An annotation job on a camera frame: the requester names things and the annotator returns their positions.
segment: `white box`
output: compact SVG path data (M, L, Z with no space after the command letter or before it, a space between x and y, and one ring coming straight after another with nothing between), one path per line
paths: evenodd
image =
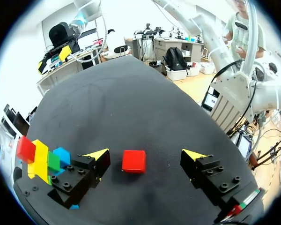
M189 70L187 70L187 76L198 76L200 69L201 69L201 64L199 62L195 62L196 63L196 67L192 67L189 68Z
M202 62L200 72L204 74L212 74L214 72L214 63Z
M165 68L167 71L167 77L172 81L183 80L186 78L187 75L186 69L174 71L174 70L170 70L168 66L165 66Z

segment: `blue cube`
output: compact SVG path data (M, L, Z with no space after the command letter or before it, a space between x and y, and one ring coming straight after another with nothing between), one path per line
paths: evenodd
M54 155L59 156L60 158L60 167L68 166L71 164L71 155L70 152L65 150L62 147L59 147L53 150Z

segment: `table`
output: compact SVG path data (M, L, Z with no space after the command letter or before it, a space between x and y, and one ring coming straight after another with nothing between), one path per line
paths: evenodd
M201 50L203 44L199 44L197 42L190 42L187 40L177 39L177 38L163 38L158 37L154 39L154 51L156 53L156 60L161 60L164 62L163 56L166 55L167 50L171 47L177 47L180 50L190 51L189 56L185 56L186 58L190 58L188 62L201 62ZM165 74L165 66L162 66L162 73Z
M72 154L110 149L111 165L78 210L67 210L45 192L50 186L27 177L15 192L36 221L50 224L211 225L220 212L201 189L195 189L180 166L183 148L214 154L242 181L256 183L237 147L210 116L175 84L133 56L81 71L41 101L27 137L50 150ZM144 149L145 174L121 171L124 150ZM30 190L25 197L22 192ZM254 216L263 206L257 205Z
M89 55L91 57L94 57L96 54L98 54L98 50L99 49L97 47L89 51L83 51L77 54L76 58L81 60L82 58ZM93 65L101 63L100 57L92 60L92 63ZM61 66L57 67L55 70L44 74L43 77L37 82L37 89L40 91L42 96L44 96L48 90L55 87L56 85L63 82L64 80L68 79L69 77L76 75L82 70L83 70L82 64L70 58L68 62L64 62Z

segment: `green cube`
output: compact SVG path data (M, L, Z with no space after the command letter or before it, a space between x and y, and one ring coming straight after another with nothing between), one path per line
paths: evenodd
M60 170L60 159L57 155L54 155L49 151L48 153L48 169L52 172L59 172Z

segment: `bolt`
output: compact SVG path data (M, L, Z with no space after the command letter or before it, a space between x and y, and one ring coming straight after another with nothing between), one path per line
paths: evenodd
M68 171L73 171L73 170L74 170L74 167L73 167L72 165L68 165L68 166L67 166L67 169L68 169Z
M51 181L52 181L53 183L58 183L58 182L59 182L57 176L51 176Z
M213 173L214 173L213 170L207 170L207 175L211 175L211 174L213 174Z
M84 171L83 169L79 169L79 170L78 170L78 173L79 173L80 175L84 175L84 174L85 174L85 171Z
M224 167L223 167L222 165L218 167L218 171L221 172L221 171L223 171L223 170L224 170Z
M222 191L226 190L227 187L228 187L228 184L227 184L227 183L222 183L222 184L220 185L220 189L221 189Z
M28 197L28 196L30 195L30 192L29 192L29 191L24 191L24 195L25 195L26 197Z
M65 189L65 190L67 190L67 191L68 191L68 190L70 190L70 189L71 189L71 187L72 187L72 186L70 185L70 183L69 183L69 182L66 182L66 183L64 183L64 184L63 184L63 187L64 187L64 189Z
M234 179L233 179L233 183L238 183L240 181L240 177L239 176L236 176Z

